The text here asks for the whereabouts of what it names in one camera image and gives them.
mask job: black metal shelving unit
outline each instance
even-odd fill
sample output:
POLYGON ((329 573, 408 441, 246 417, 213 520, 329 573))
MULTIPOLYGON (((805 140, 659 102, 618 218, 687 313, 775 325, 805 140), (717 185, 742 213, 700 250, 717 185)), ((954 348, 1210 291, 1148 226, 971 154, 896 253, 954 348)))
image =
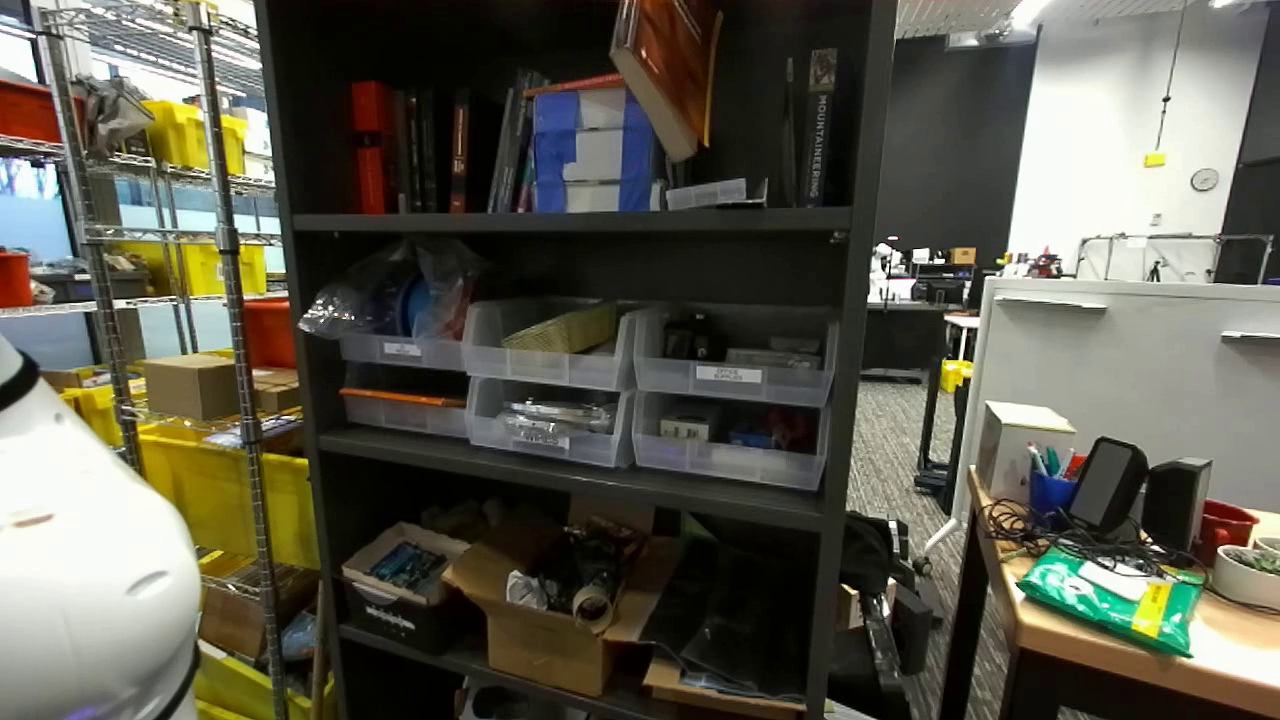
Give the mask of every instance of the black metal shelving unit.
MULTIPOLYGON (((826 718, 835 633, 849 452, 865 352, 868 250, 875 235, 882 137, 891 73, 896 0, 725 0, 717 63, 717 143, 687 165, 692 180, 779 177, 779 108, 790 55, 840 48, 829 208, 654 213, 654 218, 355 218, 349 86, 504 91, 515 67, 555 81, 607 73, 618 0, 261 0, 268 108, 277 127, 279 230, 289 298, 304 313, 345 268, 399 235, 473 244, 504 288, 676 305, 831 310, 845 325, 831 390, 831 456, 821 493, 779 493, 641 469, 580 469, 504 456, 462 441, 349 430, 345 361, 299 336, 318 534, 329 587, 342 564, 381 529, 412 520, 458 493, 605 498, 763 529, 810 547, 810 718, 826 718)), ((332 655, 349 718, 448 712, 458 678, 479 678, 600 718, 676 718, 641 678, 605 698, 563 698, 483 666, 483 646, 422 653, 349 626, 332 592, 332 655)))

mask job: pen holder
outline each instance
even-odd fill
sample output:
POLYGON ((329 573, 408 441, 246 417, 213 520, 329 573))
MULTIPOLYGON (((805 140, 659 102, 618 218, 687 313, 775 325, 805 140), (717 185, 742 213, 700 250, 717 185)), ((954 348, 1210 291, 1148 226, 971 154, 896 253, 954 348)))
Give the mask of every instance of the pen holder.
POLYGON ((1039 469, 1034 469, 1034 524, 1036 529, 1054 529, 1054 520, 1074 508, 1076 502, 1076 479, 1063 475, 1044 475, 1039 469))

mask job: desk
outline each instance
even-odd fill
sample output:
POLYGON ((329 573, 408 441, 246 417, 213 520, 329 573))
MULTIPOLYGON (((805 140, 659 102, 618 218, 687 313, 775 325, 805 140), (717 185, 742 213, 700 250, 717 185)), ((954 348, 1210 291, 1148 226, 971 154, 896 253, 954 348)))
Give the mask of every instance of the desk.
MULTIPOLYGON (((1058 707, 1159 720, 1280 718, 1280 617, 1250 613, 1218 592, 1205 592, 1191 626, 1191 661, 1151 655, 1028 604, 1016 592, 1016 579, 1034 560, 998 560, 998 540, 984 524, 990 498, 979 493, 976 474, 969 474, 969 493, 971 520, 941 706, 945 720, 963 718, 969 707, 990 587, 1011 621, 1004 718, 1039 720, 1058 718, 1058 707)), ((1257 534, 1275 537, 1280 517, 1266 517, 1257 534)))

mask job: shelf post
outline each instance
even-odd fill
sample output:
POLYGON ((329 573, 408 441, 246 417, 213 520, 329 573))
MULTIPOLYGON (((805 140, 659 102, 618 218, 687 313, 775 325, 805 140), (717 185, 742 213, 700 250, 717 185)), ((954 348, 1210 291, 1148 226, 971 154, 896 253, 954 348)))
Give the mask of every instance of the shelf post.
POLYGON ((90 275, 92 275, 92 298, 95 298, 95 336, 111 372, 111 393, 118 393, 118 426, 119 426, 119 456, 125 463, 141 469, 141 441, 138 441, 138 406, 128 393, 128 361, 119 348, 119 321, 118 321, 118 288, 111 288, 111 268, 104 261, 104 244, 109 231, 90 226, 90 208, 84 208, 84 137, 78 126, 78 105, 67 91, 67 67, 63 67, 63 17, 61 11, 36 11, 36 40, 39 40, 39 67, 54 91, 54 113, 58 113, 58 131, 63 137, 61 157, 63 157, 63 203, 67 203, 67 231, 78 244, 78 257, 90 261, 90 275))
POLYGON ((253 367, 246 348, 246 275, 239 275, 239 231, 235 231, 235 203, 234 203, 234 177, 223 157, 223 113, 213 63, 213 31, 217 7, 204 0, 175 0, 175 19, 197 40, 197 73, 200 73, 200 105, 204 105, 204 143, 208 143, 208 177, 213 177, 213 208, 217 208, 217 253, 230 291, 230 328, 235 352, 235 397, 239 397, 239 456, 248 475, 248 504, 253 504, 253 540, 255 540, 255 578, 264 584, 264 633, 268 633, 268 672, 271 672, 271 718, 289 720, 289 682, 285 682, 285 653, 279 653, 279 617, 277 617, 277 556, 271 556, 271 517, 268 517, 268 490, 264 490, 264 431, 255 421, 253 397, 253 367))

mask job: ceiling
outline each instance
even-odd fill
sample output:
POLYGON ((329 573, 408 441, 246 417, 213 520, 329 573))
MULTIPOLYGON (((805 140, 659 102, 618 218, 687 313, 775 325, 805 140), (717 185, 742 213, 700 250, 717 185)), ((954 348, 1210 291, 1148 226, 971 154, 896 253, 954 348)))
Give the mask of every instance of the ceiling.
MULTIPOLYGON (((1205 5, 1205 0, 1058 0, 1039 19, 1044 24, 1115 19, 1115 17, 1178 11, 1186 5, 1205 5)), ((1016 0, 900 0, 896 35, 990 31, 1004 24, 1011 7, 1016 0)))

